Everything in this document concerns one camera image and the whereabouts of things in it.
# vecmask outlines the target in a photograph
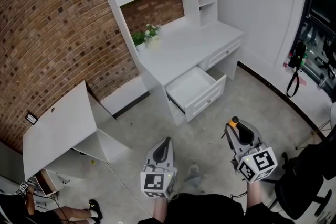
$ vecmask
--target green plant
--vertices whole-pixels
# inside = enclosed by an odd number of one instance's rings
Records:
[[[136,32],[132,35],[135,46],[143,44],[145,42],[145,33],[143,31]]]
[[[147,24],[146,27],[147,27],[147,30],[145,32],[145,36],[147,38],[155,37],[160,32],[160,29],[161,29],[161,25]]]

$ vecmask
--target black bag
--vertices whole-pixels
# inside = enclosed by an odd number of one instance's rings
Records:
[[[288,87],[287,87],[287,97],[293,97],[297,91],[299,90],[299,86],[300,86],[300,80],[299,80],[299,75],[298,75],[298,71],[300,69],[300,64],[302,62],[302,59],[303,59],[303,56],[305,55],[305,52],[306,52],[306,46],[303,44],[303,42],[298,42],[298,44],[296,45],[296,49],[295,49],[295,54],[294,56],[292,56],[292,58],[290,58],[290,62],[288,64],[288,66],[294,68],[296,67],[296,70],[293,74],[293,77],[291,78],[289,84],[288,84]],[[292,87],[292,84],[295,80],[295,78],[297,79],[297,84],[295,86],[295,90],[294,90],[294,93],[292,96],[290,96],[288,94],[288,91],[290,89],[290,87]]]

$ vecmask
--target white sock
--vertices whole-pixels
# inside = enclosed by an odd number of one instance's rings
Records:
[[[96,221],[92,218],[87,218],[86,220],[89,222],[89,224],[96,224]]]
[[[89,211],[91,213],[91,218],[98,218],[98,213],[96,211],[90,210]]]

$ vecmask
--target flower pot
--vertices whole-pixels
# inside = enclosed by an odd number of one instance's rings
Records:
[[[160,38],[158,35],[152,37],[152,38],[148,38],[147,39],[147,45],[150,49],[154,49],[155,47],[158,47],[160,44]]]
[[[138,53],[141,53],[141,52],[143,52],[145,50],[146,50],[146,43],[145,42],[142,43],[142,44],[140,44],[140,45],[137,45],[137,51],[138,51]]]

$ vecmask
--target black strap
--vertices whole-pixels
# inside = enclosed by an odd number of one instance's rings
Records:
[[[293,84],[295,78],[297,78],[297,84],[296,84],[296,86],[295,86],[295,90],[294,90],[293,95],[290,96],[290,95],[288,94],[288,91],[289,91],[290,87],[292,87],[292,84]],[[298,70],[296,70],[296,71],[294,72],[293,77],[291,78],[291,80],[290,80],[288,86],[287,86],[287,93],[286,93],[287,97],[293,97],[293,96],[298,92],[298,90],[299,90],[299,86],[300,86],[300,80],[299,80]]]

